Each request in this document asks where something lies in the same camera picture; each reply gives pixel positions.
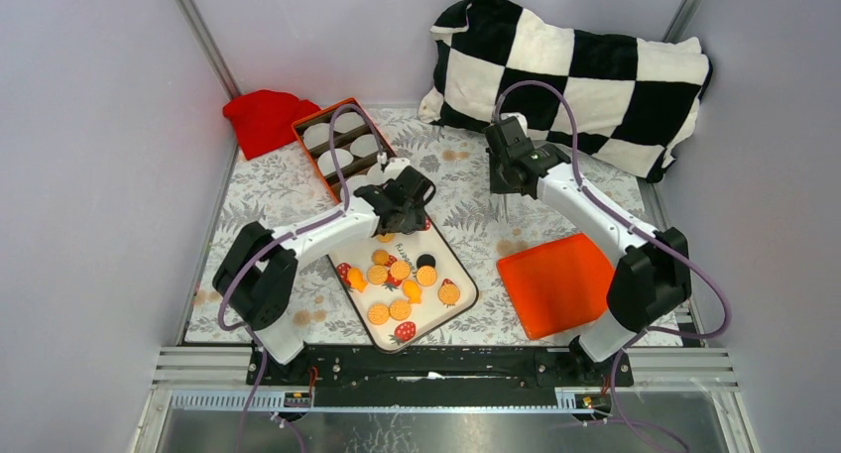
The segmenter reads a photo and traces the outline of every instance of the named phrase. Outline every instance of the red cloth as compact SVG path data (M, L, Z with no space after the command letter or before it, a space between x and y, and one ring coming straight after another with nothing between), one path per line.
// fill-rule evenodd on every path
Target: red cloth
M231 121L245 159L252 160L295 140L292 123L320 108L290 93L261 89L222 108Z

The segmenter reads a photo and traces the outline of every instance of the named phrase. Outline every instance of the strawberry print tray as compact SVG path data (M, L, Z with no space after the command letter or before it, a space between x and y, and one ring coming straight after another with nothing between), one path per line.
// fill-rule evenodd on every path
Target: strawberry print tray
M371 340L383 352L400 351L478 299L476 283L428 219L426 230L349 244L329 258ZM433 270L419 273L419 260L422 267L434 263ZM372 270L375 265L383 268Z

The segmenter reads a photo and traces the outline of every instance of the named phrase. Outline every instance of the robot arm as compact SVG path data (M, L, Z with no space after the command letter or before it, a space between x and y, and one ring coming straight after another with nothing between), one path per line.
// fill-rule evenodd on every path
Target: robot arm
M355 240L386 233L413 233L424 227L423 208L435 194L435 186L428 178L406 159L392 159L384 168L372 168L369 174L369 180L383 183L356 189L346 211L333 208L326 214L272 230L259 222L246 225L213 277L213 287L219 292L227 291L239 271L260 250L283 238L280 245L261 258L261 262L266 262L265 268L251 266L230 298L230 305L279 364L287 364L303 348L292 317L285 313L298 269Z
M517 118L485 130L491 191L519 193L541 200L587 235L615 268L608 309L570 344L580 365L592 372L629 340L689 298L689 270L604 212L581 190L569 157L553 145L535 149ZM613 202L584 179L591 196L630 220L643 232L686 255L686 239L676 229L659 232Z

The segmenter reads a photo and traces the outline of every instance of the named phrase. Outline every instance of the gray floor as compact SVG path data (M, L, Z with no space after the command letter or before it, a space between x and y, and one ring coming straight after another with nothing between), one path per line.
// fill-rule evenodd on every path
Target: gray floor
M693 453L727 451L713 405L703 394L622 394L633 419L681 436ZM239 412L171 410L164 452L232 452ZM529 413L311 413L296 422L312 452L492 453L651 452L624 425L557 428L569 415ZM663 446L676 449L656 435ZM250 414L243 452L298 452L291 431L266 413Z

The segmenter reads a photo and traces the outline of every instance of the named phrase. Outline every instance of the floral tablecloth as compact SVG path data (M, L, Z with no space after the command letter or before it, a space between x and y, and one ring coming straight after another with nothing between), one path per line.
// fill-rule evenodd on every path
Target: floral tablecloth
M510 195L508 220L501 196L488 191L487 144L481 135L422 123L414 109L372 109L371 117L400 157L409 158L437 185L427 207L444 238L479 286L479 300L459 317L432 331L420 344L556 345L578 333L566 331L538 341L526 337L496 269L500 258L576 232L562 215L526 197ZM644 218L636 180L582 156L584 174L617 203ZM226 195L204 273L193 301L184 341L248 342L240 329L216 324L221 296L213 274L246 223L288 225L332 206L327 190L299 145L289 145L246 162L240 155ZM370 344L362 323L326 259L300 270L289 308L308 343ZM238 320L228 309L229 323ZM658 323L676 327L674 315ZM639 345L679 346L676 337L650 333Z

